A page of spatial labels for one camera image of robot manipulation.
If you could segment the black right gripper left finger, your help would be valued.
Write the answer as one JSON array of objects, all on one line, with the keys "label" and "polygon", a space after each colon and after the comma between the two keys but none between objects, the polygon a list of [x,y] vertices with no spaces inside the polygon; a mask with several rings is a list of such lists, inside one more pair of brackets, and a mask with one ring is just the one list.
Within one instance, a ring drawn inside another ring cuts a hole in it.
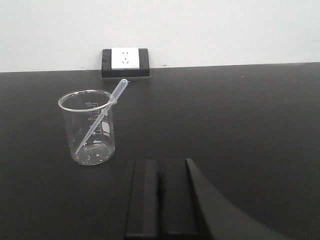
[{"label": "black right gripper left finger", "polygon": [[157,238],[158,231],[158,166],[153,159],[134,163],[127,215],[127,238]]}]

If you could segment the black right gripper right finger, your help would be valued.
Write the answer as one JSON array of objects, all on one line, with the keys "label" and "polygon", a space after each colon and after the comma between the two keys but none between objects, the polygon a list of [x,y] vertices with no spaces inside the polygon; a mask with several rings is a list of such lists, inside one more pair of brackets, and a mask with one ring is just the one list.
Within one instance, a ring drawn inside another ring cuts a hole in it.
[{"label": "black right gripper right finger", "polygon": [[196,166],[185,160],[195,221],[202,240],[288,240],[237,208]]}]

